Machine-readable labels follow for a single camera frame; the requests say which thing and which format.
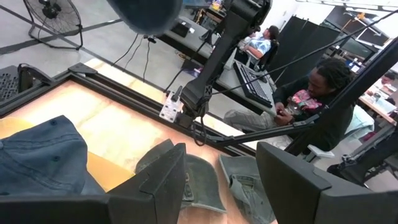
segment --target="gray pants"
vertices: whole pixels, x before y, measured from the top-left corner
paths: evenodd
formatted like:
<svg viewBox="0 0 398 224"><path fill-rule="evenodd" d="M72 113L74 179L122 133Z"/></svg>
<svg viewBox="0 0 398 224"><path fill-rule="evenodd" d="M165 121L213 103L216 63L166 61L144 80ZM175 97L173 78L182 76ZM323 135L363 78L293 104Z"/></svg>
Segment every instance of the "gray pants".
<svg viewBox="0 0 398 224"><path fill-rule="evenodd" d="M258 115L252 111L230 110L224 115L224 123L246 131L262 131L277 127L274 118L268 113Z"/></svg>

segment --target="denim cap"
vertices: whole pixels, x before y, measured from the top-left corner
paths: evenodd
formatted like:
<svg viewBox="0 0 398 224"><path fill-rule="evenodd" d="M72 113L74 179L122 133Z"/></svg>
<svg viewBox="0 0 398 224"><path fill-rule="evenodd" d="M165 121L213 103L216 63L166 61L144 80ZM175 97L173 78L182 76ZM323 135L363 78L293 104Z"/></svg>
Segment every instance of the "denim cap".
<svg viewBox="0 0 398 224"><path fill-rule="evenodd" d="M136 173L140 173L151 163L174 148L171 140L165 140L149 150L137 163ZM185 188L181 209L185 207L206 208L226 213L220 199L217 173L206 160L194 155L185 156Z"/></svg>
<svg viewBox="0 0 398 224"><path fill-rule="evenodd" d="M64 116L0 139L0 195L98 195L87 145Z"/></svg>

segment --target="keyboard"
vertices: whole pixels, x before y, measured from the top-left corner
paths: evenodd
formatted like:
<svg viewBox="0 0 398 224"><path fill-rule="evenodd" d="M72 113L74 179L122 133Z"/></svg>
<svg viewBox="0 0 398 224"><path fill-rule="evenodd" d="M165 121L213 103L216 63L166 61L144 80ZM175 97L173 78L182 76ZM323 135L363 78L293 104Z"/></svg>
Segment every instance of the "keyboard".
<svg viewBox="0 0 398 224"><path fill-rule="evenodd" d="M257 78L257 76L254 75L255 71L237 62L234 62L233 67L238 76L239 82L241 84L248 83L242 86L244 95L268 108L272 108L272 102L269 100L272 96L267 96L264 90L262 90L259 80L249 83L251 80Z"/></svg>

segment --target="denim jeans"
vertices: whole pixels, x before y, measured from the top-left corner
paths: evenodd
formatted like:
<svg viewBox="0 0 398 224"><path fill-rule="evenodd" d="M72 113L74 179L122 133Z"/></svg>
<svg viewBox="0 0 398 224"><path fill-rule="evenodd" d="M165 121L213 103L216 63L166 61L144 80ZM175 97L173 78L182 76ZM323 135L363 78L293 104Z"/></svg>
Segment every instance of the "denim jeans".
<svg viewBox="0 0 398 224"><path fill-rule="evenodd" d="M236 205L252 224L269 224L274 212L262 186L256 159L249 156L220 156L220 164Z"/></svg>

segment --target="blue denim hat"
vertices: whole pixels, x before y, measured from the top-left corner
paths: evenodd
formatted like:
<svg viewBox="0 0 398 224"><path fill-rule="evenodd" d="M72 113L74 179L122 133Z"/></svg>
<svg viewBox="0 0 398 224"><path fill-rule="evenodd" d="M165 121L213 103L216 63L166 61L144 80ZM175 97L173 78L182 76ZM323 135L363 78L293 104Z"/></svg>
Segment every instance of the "blue denim hat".
<svg viewBox="0 0 398 224"><path fill-rule="evenodd" d="M98 195L87 145L64 116L0 139L0 195Z"/></svg>

